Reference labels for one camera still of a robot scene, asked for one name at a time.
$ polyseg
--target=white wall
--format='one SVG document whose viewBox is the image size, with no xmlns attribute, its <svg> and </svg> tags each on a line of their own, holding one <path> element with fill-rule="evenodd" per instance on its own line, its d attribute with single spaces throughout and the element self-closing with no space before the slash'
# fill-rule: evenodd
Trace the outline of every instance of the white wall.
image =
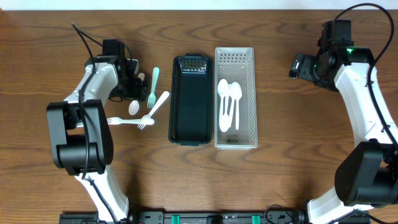
<svg viewBox="0 0 398 224">
<path fill-rule="evenodd" d="M 364 2 L 398 9 L 398 0 L 0 0 L 0 7 L 5 11 L 346 9 Z"/>
</svg>

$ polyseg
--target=black container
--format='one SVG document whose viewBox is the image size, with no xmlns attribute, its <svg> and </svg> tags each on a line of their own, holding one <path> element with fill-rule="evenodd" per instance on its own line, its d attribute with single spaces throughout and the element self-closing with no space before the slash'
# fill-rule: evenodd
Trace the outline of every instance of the black container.
<svg viewBox="0 0 398 224">
<path fill-rule="evenodd" d="M 213 67 L 200 54 L 176 57 L 173 63 L 169 140 L 182 146 L 211 141 Z"/>
</svg>

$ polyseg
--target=wooden table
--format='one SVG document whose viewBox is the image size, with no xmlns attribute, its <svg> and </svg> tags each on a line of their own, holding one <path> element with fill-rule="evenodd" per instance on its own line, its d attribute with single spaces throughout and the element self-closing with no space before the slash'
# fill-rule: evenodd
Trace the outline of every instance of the wooden table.
<svg viewBox="0 0 398 224">
<path fill-rule="evenodd" d="M 114 168 L 134 208 L 168 211 L 258 210 L 272 203 L 303 208 L 333 187 L 353 150 L 338 93 L 287 77 L 296 53 L 315 54 L 321 24 L 339 11 L 49 11 L 0 16 L 0 223 L 57 223 L 60 213 L 95 211 L 85 189 L 55 167 L 45 109 L 80 82 L 88 53 L 70 25 L 97 40 L 118 38 L 149 75 L 160 67 L 157 95 L 171 90 L 172 60 L 187 52 L 214 57 L 216 47 L 253 47 L 259 147 L 219 151 L 214 142 L 181 147 L 167 138 L 169 104 L 156 125 L 112 126 Z M 395 20 L 398 12 L 392 12 Z M 353 40 L 376 56 L 389 34 L 377 11 L 350 12 Z M 94 54 L 101 49 L 90 43 Z M 398 118 L 398 42 L 377 70 Z M 107 102 L 107 116 L 130 118 L 129 102 Z M 148 110 L 145 106 L 139 115 Z M 373 210 L 392 222 L 396 206 Z"/>
</svg>

